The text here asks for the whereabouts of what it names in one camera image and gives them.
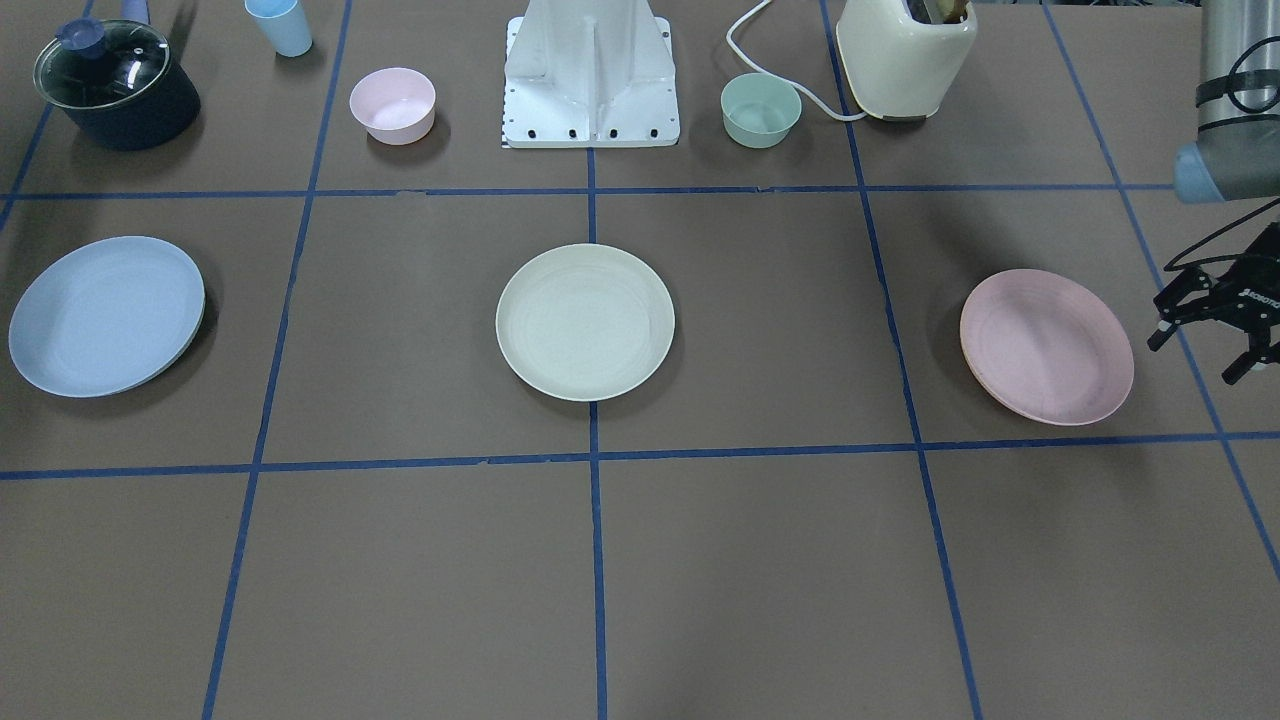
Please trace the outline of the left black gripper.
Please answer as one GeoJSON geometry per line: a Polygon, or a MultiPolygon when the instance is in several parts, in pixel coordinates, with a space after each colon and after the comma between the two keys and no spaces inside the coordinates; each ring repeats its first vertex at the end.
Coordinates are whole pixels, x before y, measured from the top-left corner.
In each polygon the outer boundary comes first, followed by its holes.
{"type": "Polygon", "coordinates": [[[1277,324],[1279,311],[1277,249],[1279,229],[1274,222],[1243,254],[1230,258],[1231,264],[1221,275],[1210,274],[1202,263],[1180,269],[1153,300],[1160,322],[1146,341],[1148,350],[1158,352],[1180,325],[1215,320],[1251,337],[1249,347],[1222,370],[1224,383],[1234,386],[1272,364],[1271,329],[1277,324]]]}

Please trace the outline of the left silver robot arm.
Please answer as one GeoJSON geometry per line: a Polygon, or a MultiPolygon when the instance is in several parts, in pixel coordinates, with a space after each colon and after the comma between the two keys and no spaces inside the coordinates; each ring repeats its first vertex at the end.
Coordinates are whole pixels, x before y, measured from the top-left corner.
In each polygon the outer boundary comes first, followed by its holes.
{"type": "Polygon", "coordinates": [[[1153,300],[1158,314],[1149,350],[1194,322],[1219,322],[1245,334],[1247,350],[1221,374],[1234,386],[1248,373],[1277,363],[1277,223],[1271,222],[1240,252],[1194,259],[1207,243],[1277,209],[1279,193],[1279,9],[1275,1],[1204,1],[1196,141],[1174,160],[1174,188],[1184,204],[1268,199],[1165,265],[1172,281],[1153,300]]]}

